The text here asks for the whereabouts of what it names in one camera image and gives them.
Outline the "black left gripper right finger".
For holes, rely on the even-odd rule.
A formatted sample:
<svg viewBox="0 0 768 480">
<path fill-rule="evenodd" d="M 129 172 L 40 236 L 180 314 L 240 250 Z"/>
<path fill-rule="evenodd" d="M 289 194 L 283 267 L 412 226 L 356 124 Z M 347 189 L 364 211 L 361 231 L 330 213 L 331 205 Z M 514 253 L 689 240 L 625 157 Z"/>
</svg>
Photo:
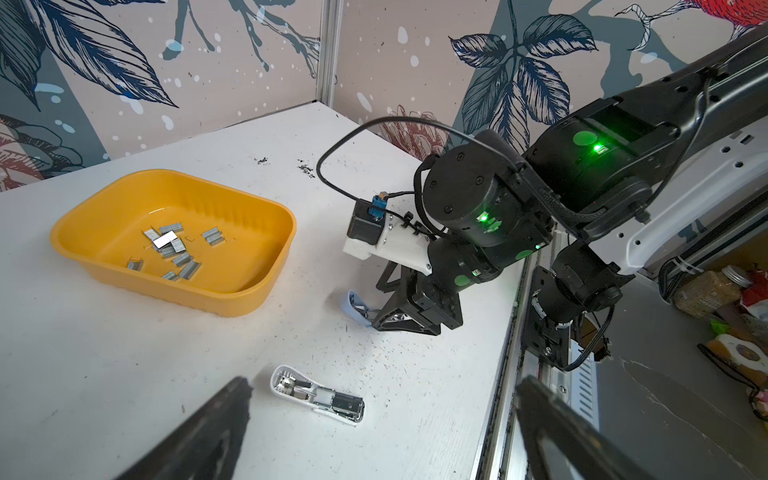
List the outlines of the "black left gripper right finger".
<svg viewBox="0 0 768 480">
<path fill-rule="evenodd" d="M 535 479 L 650 479 L 541 381 L 516 387 L 516 413 Z"/>
</svg>

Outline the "white stapler top part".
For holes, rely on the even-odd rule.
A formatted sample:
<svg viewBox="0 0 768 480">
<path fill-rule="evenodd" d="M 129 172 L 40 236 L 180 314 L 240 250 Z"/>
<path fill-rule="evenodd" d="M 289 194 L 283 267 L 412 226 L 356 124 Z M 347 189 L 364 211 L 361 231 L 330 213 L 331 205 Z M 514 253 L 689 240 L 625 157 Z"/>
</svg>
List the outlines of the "white stapler top part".
<svg viewBox="0 0 768 480">
<path fill-rule="evenodd" d="M 362 397 L 324 386 L 287 365 L 274 370 L 270 389 L 279 398 L 348 425 L 358 425 L 364 418 Z"/>
</svg>

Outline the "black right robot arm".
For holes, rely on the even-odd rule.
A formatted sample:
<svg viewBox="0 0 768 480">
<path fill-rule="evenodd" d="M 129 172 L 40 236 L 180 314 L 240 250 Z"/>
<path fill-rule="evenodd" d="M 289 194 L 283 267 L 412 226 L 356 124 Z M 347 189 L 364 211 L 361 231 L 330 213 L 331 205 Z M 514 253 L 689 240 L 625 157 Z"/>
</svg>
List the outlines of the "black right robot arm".
<svg viewBox="0 0 768 480">
<path fill-rule="evenodd" d="M 547 246 L 574 237 L 536 269 L 526 348 L 576 369 L 570 333 L 586 313 L 613 313 L 623 287 L 688 218 L 733 191 L 741 166 L 695 177 L 702 151 L 767 116 L 767 30 L 759 27 L 684 69 L 598 99 L 549 127 L 524 152 L 486 130 L 432 154 L 414 175 L 427 226 L 419 266 L 390 259 L 377 283 L 379 331 L 438 335 L 463 322 L 459 295 Z"/>
</svg>

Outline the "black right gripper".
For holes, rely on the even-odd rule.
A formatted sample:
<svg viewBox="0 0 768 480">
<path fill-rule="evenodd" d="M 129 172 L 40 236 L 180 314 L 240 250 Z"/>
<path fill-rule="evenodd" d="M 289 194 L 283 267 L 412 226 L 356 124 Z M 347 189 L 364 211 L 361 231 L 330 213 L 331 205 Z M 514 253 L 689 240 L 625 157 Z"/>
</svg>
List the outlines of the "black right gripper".
<svg viewBox="0 0 768 480">
<path fill-rule="evenodd" d="M 457 293 L 441 290 L 430 277 L 407 267 L 394 278 L 399 268 L 388 261 L 376 283 L 383 293 L 399 290 L 397 299 L 389 299 L 374 317 L 375 330 L 439 335 L 443 326 L 453 330 L 464 324 Z"/>
</svg>

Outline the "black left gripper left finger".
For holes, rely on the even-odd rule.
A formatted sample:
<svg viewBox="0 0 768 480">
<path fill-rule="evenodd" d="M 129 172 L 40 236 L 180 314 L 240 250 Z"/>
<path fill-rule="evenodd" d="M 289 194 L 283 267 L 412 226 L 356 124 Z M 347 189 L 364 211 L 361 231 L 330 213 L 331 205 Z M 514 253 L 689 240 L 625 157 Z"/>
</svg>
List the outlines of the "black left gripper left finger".
<svg viewBox="0 0 768 480">
<path fill-rule="evenodd" d="M 120 479 L 231 479 L 250 419 L 252 387 L 235 377 Z"/>
</svg>

